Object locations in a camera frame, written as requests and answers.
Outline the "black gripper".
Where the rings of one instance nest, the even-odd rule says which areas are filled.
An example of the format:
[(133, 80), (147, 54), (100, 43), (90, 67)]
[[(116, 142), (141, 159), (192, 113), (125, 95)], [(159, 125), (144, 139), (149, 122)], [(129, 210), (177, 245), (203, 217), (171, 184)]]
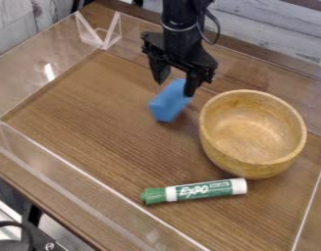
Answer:
[(181, 54), (181, 46), (173, 43), (172, 48), (164, 45), (165, 35), (160, 32), (145, 31), (141, 34), (144, 40), (143, 52), (149, 57), (153, 77), (163, 84), (171, 74), (171, 68), (177, 68), (189, 75), (184, 86), (184, 95), (193, 97), (196, 89), (203, 82), (212, 82), (219, 62), (208, 53), (201, 43)]

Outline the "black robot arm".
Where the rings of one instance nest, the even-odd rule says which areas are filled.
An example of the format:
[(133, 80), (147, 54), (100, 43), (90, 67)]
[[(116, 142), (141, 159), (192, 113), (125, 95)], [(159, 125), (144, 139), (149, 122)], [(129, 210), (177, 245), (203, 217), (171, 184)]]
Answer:
[(219, 62), (205, 50), (203, 41), (215, 45), (204, 34), (205, 18), (209, 18), (218, 29), (222, 23), (209, 11), (215, 0), (163, 0), (163, 32), (145, 31), (143, 52), (149, 56), (155, 80), (163, 84), (176, 67), (187, 73), (184, 95), (192, 97), (204, 82), (212, 83)]

